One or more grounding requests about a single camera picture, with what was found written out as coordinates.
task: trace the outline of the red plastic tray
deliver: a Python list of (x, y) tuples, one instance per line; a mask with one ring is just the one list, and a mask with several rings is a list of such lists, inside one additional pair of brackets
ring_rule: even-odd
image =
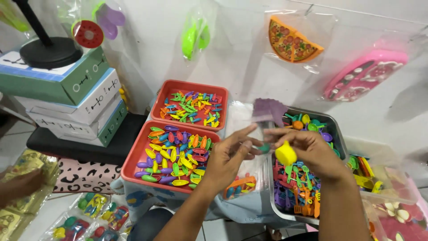
[[(141, 178), (134, 177), (134, 174), (136, 172), (142, 171), (142, 168), (137, 167), (137, 163), (146, 162), (147, 154), (145, 149), (149, 148), (151, 150), (149, 146), (149, 144), (151, 143), (151, 139), (148, 138), (148, 135), (152, 131), (150, 130), (150, 128), (157, 127), (165, 130), (164, 127), (166, 125), (170, 125), (170, 124), (165, 123), (163, 121), (158, 121), (158, 120), (149, 120), (146, 123), (144, 123), (144, 126), (141, 128), (141, 131), (138, 134), (138, 137), (135, 140), (134, 145), (132, 146), (131, 151), (128, 154), (128, 157), (126, 158), (125, 163), (122, 166), (120, 175), (125, 181), (131, 181), (142, 185), (158, 187), (158, 188), (176, 191), (176, 192), (191, 193), (192, 189), (187, 184), (184, 186), (175, 187), (175, 186), (164, 185), (159, 183), (147, 182), (147, 181), (143, 181)], [(220, 137), (214, 132), (201, 130), (195, 127), (188, 127), (188, 126), (182, 125), (181, 122), (173, 123), (173, 125), (178, 127), (180, 131), (186, 131), (193, 135), (198, 134), (199, 136), (207, 136), (207, 138), (211, 138), (211, 141), (213, 143), (220, 142)], [(172, 168), (171, 161), (168, 161), (168, 167)], [(186, 177), (184, 175), (184, 176), (181, 176), (180, 179), (190, 181), (190, 176)]]
[[(195, 91), (195, 92), (199, 92), (199, 93), (208, 93), (208, 94), (216, 94), (216, 96), (220, 96), (222, 97), (221, 100), (221, 107), (222, 110), (219, 111), (220, 114), (220, 119), (219, 122), (220, 124), (217, 127), (211, 127), (211, 126), (204, 126), (204, 119), (206, 119), (206, 115), (204, 115), (203, 111), (198, 111), (198, 115), (195, 116), (194, 118), (201, 118), (201, 121), (195, 122), (194, 124), (192, 123), (182, 123), (182, 122), (178, 122), (176, 120), (167, 120), (167, 119), (162, 119), (161, 115), (160, 115), (160, 111), (161, 108), (165, 107), (165, 99), (168, 97), (169, 100), (169, 104), (177, 104), (180, 103), (178, 101), (171, 101), (171, 98), (174, 98), (174, 96), (172, 96), (171, 94), (173, 93), (178, 93), (178, 91), (183, 92), (184, 94), (190, 92), (190, 91)], [(205, 130), (212, 130), (212, 131), (219, 131), (221, 129), (224, 128), (225, 124), (226, 124), (226, 113), (227, 113), (227, 98), (228, 98), (228, 91), (225, 88), (222, 87), (217, 87), (217, 86), (212, 86), (212, 85), (206, 85), (206, 84), (196, 84), (196, 83), (191, 83), (191, 82), (184, 82), (184, 81), (179, 81), (179, 80), (167, 80), (163, 83), (162, 88), (160, 89), (160, 92), (158, 94), (158, 98), (156, 99), (155, 104), (153, 105), (153, 109), (151, 111), (151, 117), (154, 120), (159, 120), (159, 121), (165, 121), (168, 123), (180, 123), (181, 125), (185, 125), (185, 126), (190, 126), (190, 127), (197, 127), (197, 128), (201, 128), (201, 129), (205, 129)]]

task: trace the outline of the black stand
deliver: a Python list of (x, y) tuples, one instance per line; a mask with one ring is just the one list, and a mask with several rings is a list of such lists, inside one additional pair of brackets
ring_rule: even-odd
[(50, 38), (34, 14), (28, 0), (13, 0), (39, 37), (24, 45), (19, 54), (22, 60), (33, 68), (55, 69), (78, 61), (83, 52), (76, 48), (74, 40), (65, 37)]

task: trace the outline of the white box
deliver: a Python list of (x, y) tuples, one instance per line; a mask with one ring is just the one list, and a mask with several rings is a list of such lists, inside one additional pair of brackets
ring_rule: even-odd
[(15, 96), (31, 113), (49, 117), (91, 124), (106, 108), (107, 104), (119, 91), (121, 85), (116, 70), (109, 68), (95, 86), (89, 91), (79, 105), (64, 105), (37, 99)]
[(92, 140), (98, 136), (98, 130), (104, 127), (109, 120), (111, 114), (115, 111), (116, 107), (122, 101), (119, 92), (107, 104), (105, 111), (99, 115), (99, 118), (91, 124), (78, 123), (68, 120), (62, 120), (45, 116), (42, 114), (28, 112), (27, 114), (41, 127), (46, 127), (55, 133), (67, 134), (69, 136), (79, 137), (82, 139)]
[(98, 129), (98, 137), (92, 139), (84, 139), (79, 135), (72, 136), (54, 129), (51, 129), (50, 131), (59, 139), (107, 147), (113, 139), (113, 136), (116, 134), (120, 124), (122, 124), (122, 121), (125, 119), (127, 113), (128, 111), (126, 110), (125, 102), (120, 100), (113, 113), (107, 118), (107, 121), (103, 121), (105, 122), (105, 125)]

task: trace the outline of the blue cloth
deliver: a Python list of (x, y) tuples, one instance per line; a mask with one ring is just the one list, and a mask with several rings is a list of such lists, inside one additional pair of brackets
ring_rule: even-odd
[[(151, 101), (150, 106), (153, 106), (155, 100)], [(225, 129), (217, 134), (223, 139)], [(129, 218), (132, 222), (136, 222), (155, 204), (164, 204), (172, 211), (177, 211), (189, 196), (186, 193), (128, 182), (122, 177), (113, 181), (110, 187), (118, 194), (125, 194), (129, 205)], [(231, 219), (237, 223), (267, 223), (273, 228), (299, 224), (299, 222), (284, 220), (275, 214), (270, 204), (269, 190), (253, 191), (231, 200), (224, 200), (217, 195), (208, 208), (205, 220), (219, 218)]]

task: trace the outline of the hand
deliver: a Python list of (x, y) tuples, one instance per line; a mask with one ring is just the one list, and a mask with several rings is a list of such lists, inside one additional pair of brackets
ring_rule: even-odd
[(267, 129), (264, 132), (270, 135), (266, 137), (265, 142), (275, 143), (275, 149), (282, 146), (284, 141), (288, 141), (296, 152), (297, 158), (323, 181), (352, 177), (342, 160), (318, 132), (289, 128)]
[(252, 146), (260, 147), (263, 143), (247, 136), (256, 128), (257, 124), (251, 124), (234, 132), (223, 141), (215, 143), (208, 159), (205, 175), (199, 185), (212, 190), (214, 195), (227, 188), (235, 180), (242, 161), (252, 160), (255, 155), (262, 153)]
[(0, 183), (0, 208), (4, 208), (10, 201), (31, 195), (40, 189), (43, 184), (41, 169), (16, 176), (6, 183)]

